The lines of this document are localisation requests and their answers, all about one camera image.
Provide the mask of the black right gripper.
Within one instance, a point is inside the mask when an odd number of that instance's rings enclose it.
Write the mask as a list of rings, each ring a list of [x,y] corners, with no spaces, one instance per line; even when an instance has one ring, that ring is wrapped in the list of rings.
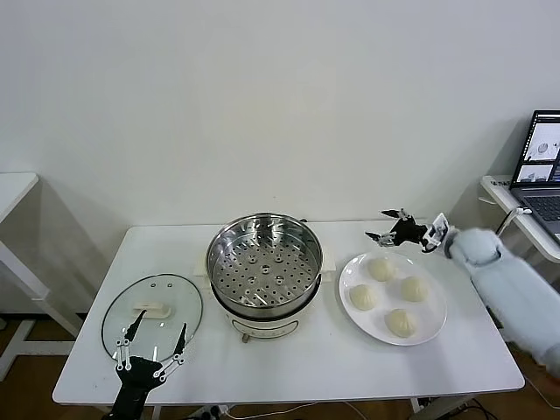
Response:
[[[376,242],[380,247],[394,247],[396,244],[402,244],[404,242],[415,244],[424,243],[427,226],[417,224],[413,216],[406,210],[403,208],[382,210],[381,214],[393,219],[398,219],[398,221],[392,227],[391,232],[384,234],[365,233],[368,238]]]

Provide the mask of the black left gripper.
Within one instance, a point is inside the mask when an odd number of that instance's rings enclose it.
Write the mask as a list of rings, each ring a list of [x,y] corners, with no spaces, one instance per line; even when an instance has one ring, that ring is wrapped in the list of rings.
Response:
[[[121,380],[121,387],[108,413],[108,419],[139,419],[148,394],[162,385],[185,362],[183,353],[187,323],[182,326],[172,357],[163,365],[138,356],[130,357],[130,344],[136,337],[146,312],[145,309],[141,310],[126,329],[123,338],[116,341],[116,372]]]

